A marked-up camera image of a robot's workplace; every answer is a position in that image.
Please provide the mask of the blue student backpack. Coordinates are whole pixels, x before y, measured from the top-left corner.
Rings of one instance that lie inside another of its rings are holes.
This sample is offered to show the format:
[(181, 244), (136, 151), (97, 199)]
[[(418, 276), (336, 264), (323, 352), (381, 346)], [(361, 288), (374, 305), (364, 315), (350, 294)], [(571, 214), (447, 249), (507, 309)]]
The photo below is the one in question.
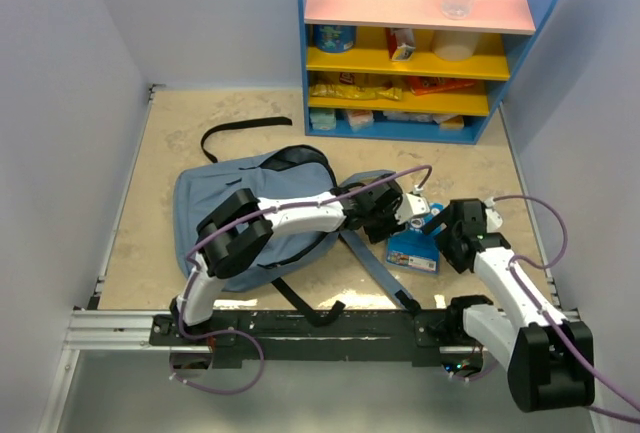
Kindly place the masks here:
[[(390, 170), (373, 170), (353, 174), (339, 182), (325, 154), (310, 145), (287, 146), (224, 162), (211, 152), (205, 155), (208, 164), (181, 172), (173, 192), (175, 252), (187, 282), (194, 266), (186, 256), (198, 242), (206, 219), (242, 189), (250, 190), (257, 198), (291, 200), (313, 197), (356, 179), (368, 184), (386, 172), (398, 177)], [(322, 314), (295, 293), (283, 278), (323, 257), (337, 240), (343, 240), (337, 233), (325, 240), (316, 233), (272, 240), (248, 271), (230, 279), (220, 294), (247, 292), (272, 284), (311, 325), (329, 325), (344, 311), (344, 304), (337, 301), (328, 313)]]

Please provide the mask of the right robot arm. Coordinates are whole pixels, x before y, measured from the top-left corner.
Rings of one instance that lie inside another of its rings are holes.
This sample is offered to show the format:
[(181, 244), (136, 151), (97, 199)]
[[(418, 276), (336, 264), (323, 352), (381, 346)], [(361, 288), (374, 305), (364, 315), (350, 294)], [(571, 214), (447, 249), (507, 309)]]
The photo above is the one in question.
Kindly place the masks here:
[(595, 398), (593, 336), (535, 287), (500, 233), (501, 219), (479, 199), (451, 201), (422, 230), (458, 273), (474, 273), (492, 296), (451, 300), (433, 331), (459, 346), (480, 343), (505, 369), (523, 412), (587, 407)]

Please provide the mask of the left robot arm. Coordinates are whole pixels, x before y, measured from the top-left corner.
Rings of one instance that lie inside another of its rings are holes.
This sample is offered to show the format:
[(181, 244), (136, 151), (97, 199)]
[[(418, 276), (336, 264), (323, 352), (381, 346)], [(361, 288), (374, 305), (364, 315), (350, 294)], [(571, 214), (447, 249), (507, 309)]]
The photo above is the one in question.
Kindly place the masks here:
[(187, 254), (193, 264), (183, 293), (172, 303), (171, 331), (185, 345), (211, 336), (213, 305), (228, 281), (248, 271), (270, 241), (316, 233), (325, 240), (339, 234), (361, 264), (400, 306), (415, 314), (419, 303), (396, 281), (357, 235), (363, 230), (373, 243), (404, 231), (426, 210), (422, 197), (406, 194), (386, 172), (365, 184), (356, 179), (307, 198), (257, 198), (248, 189), (234, 193), (206, 219), (199, 240)]

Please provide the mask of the blue bottom book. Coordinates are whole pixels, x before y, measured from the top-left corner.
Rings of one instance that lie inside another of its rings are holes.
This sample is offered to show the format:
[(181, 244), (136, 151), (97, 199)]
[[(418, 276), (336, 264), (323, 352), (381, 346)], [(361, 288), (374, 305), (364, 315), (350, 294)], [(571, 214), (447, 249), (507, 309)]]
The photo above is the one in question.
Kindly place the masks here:
[(432, 203), (431, 211), (427, 216), (413, 219), (406, 230), (392, 236), (387, 242), (386, 263), (437, 275), (439, 273), (440, 252), (435, 244), (435, 235), (440, 231), (440, 228), (433, 230), (429, 235), (425, 235), (422, 228), (442, 209), (442, 204)]

